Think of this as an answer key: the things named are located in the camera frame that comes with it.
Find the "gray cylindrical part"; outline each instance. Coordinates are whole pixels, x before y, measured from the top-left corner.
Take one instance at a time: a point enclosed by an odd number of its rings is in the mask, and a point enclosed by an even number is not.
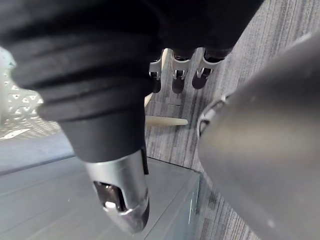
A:
[[[320,235],[320,34],[232,95],[199,143],[206,173],[262,240]]]

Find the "dark gray robot arm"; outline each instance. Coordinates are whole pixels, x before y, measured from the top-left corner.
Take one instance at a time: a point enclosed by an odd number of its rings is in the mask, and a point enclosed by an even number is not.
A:
[[[161,49],[150,9],[122,4],[3,0],[0,44],[17,62],[14,81],[40,93],[39,115],[59,123],[85,162],[103,208],[139,232],[149,216],[144,97]]]

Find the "gray carpet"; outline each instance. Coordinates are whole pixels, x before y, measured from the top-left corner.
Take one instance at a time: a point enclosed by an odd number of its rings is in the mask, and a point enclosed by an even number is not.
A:
[[[189,71],[182,94],[171,90],[170,59],[162,73],[162,90],[147,106],[148,115],[184,118],[188,126],[149,127],[146,147],[149,157],[204,171],[197,153],[197,118],[214,98],[233,92],[274,56],[297,38],[320,29],[320,1],[266,0],[241,36],[232,53],[216,69],[204,89],[191,86]],[[207,177],[199,198],[197,240],[254,240],[255,234],[225,202]]]

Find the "floor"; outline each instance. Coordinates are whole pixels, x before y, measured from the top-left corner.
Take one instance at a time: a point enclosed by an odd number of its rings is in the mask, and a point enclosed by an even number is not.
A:
[[[170,59],[162,73],[162,90],[149,102],[146,113],[184,118],[188,126],[148,127],[148,157],[203,172],[197,153],[197,118],[214,98],[232,93],[285,51],[297,38],[320,29],[320,1],[266,0],[236,44],[232,53],[216,69],[205,88],[191,86],[195,69],[189,71],[182,94],[171,90]],[[255,234],[204,176],[199,197],[199,225],[196,240],[255,240]]]

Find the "black rubber sleeve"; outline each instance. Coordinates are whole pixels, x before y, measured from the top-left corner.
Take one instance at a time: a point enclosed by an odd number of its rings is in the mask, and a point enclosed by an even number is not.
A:
[[[57,121],[86,162],[145,155],[157,31],[140,1],[0,0],[0,45],[17,62],[14,81],[40,93],[39,115]]]

